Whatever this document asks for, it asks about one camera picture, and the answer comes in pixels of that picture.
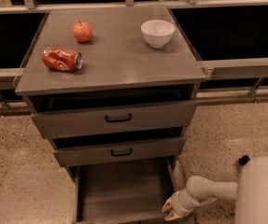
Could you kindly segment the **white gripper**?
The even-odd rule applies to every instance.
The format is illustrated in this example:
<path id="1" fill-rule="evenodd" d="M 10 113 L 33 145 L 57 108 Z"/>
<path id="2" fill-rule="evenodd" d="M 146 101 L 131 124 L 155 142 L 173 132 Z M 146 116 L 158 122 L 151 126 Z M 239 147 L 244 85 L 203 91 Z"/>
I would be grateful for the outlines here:
<path id="1" fill-rule="evenodd" d="M 174 221 L 186 217 L 200 204 L 200 201 L 191 196 L 186 189 L 177 191 L 162 207 L 164 213 L 169 213 L 164 220 Z"/>

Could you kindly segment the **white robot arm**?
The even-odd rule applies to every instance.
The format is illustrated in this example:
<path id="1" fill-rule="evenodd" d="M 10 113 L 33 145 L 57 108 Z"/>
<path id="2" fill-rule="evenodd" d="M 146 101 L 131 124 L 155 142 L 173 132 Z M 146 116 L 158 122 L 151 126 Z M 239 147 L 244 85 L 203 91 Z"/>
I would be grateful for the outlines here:
<path id="1" fill-rule="evenodd" d="M 268 224 L 268 157 L 248 160 L 237 182 L 217 182 L 198 175 L 165 202 L 166 221 L 188 216 L 196 207 L 216 200 L 235 202 L 235 224 Z"/>

